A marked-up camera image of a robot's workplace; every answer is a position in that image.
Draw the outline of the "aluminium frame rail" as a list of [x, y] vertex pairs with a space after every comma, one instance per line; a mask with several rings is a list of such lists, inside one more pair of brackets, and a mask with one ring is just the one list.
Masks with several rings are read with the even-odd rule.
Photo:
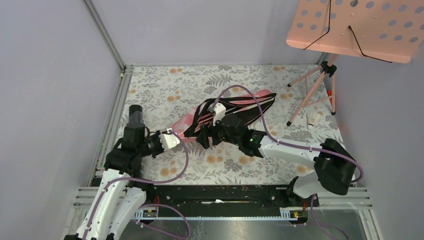
[[121, 91], [119, 75], [130, 63], [128, 38], [123, 33], [127, 32], [124, 8], [132, 4], [128, 0], [82, 0], [80, 5], [88, 15], [88, 32], [81, 35], [80, 44], [87, 47], [87, 63], [77, 70], [80, 91], [74, 91], [77, 111], [72, 117], [78, 123], [71, 147], [74, 162], [65, 167], [65, 172], [73, 170], [78, 186], [85, 187], [100, 166], [101, 145]]

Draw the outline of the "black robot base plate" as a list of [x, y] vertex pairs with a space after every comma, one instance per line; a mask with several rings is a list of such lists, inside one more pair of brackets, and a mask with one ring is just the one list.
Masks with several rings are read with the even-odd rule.
[[136, 211], [140, 220], [178, 218], [287, 218], [284, 210], [318, 207], [318, 199], [303, 199], [289, 185], [155, 185], [147, 204]]

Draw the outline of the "pink racket bag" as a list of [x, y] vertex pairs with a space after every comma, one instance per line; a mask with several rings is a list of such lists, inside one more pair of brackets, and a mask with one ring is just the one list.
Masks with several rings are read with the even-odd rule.
[[[274, 104], [277, 94], [268, 89], [263, 89], [253, 95], [260, 103], [262, 112], [265, 113]], [[209, 98], [194, 107], [171, 126], [172, 130], [185, 143], [194, 141], [200, 133], [201, 126], [208, 125], [213, 121], [214, 116], [209, 111], [209, 107], [215, 100], [215, 98]], [[246, 126], [261, 117], [259, 107], [250, 94], [222, 97], [218, 103], [225, 107], [225, 115], [235, 114]]]

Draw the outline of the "pink music stand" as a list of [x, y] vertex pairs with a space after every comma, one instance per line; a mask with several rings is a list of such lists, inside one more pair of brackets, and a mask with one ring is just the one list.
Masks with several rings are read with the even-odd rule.
[[328, 54], [315, 70], [312, 88], [287, 121], [313, 104], [312, 97], [325, 77], [331, 79], [331, 114], [340, 100], [335, 62], [340, 56], [388, 64], [409, 63], [424, 41], [424, 3], [421, 0], [301, 0], [286, 43], [301, 50]]

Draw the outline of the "floral fern tablecloth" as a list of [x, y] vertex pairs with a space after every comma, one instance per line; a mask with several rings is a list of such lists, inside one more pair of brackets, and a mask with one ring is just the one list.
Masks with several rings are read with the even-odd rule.
[[[130, 74], [123, 111], [116, 137], [123, 136], [129, 106], [140, 105], [143, 119], [151, 131], [165, 130], [203, 101], [222, 95], [237, 97], [260, 90], [276, 93], [274, 104], [266, 111], [265, 123], [257, 120], [251, 128], [267, 128], [277, 139], [303, 143], [322, 143], [343, 138], [324, 84], [318, 86], [312, 105], [302, 109], [292, 125], [286, 123], [311, 89], [319, 72], [313, 64], [301, 65], [206, 65], [139, 66]], [[316, 126], [307, 129], [307, 113], [322, 114]], [[142, 161], [142, 177], [170, 181], [175, 185], [288, 184], [296, 176], [312, 171], [310, 167], [279, 158], [244, 155], [232, 144], [204, 149], [196, 141], [186, 144], [188, 155], [177, 146], [155, 158]]]

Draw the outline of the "white shuttlecock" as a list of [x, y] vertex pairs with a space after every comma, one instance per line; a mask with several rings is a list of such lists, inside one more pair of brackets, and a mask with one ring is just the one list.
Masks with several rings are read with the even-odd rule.
[[322, 114], [320, 114], [319, 112], [309, 112], [306, 115], [306, 120], [307, 120], [307, 125], [306, 128], [308, 130], [312, 130], [317, 123], [320, 121], [322, 117]]

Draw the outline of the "black shuttlecock tube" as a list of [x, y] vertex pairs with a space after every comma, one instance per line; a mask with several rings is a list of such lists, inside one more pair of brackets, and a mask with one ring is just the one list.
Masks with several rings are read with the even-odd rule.
[[143, 108], [141, 105], [130, 105], [128, 113], [128, 125], [144, 125]]

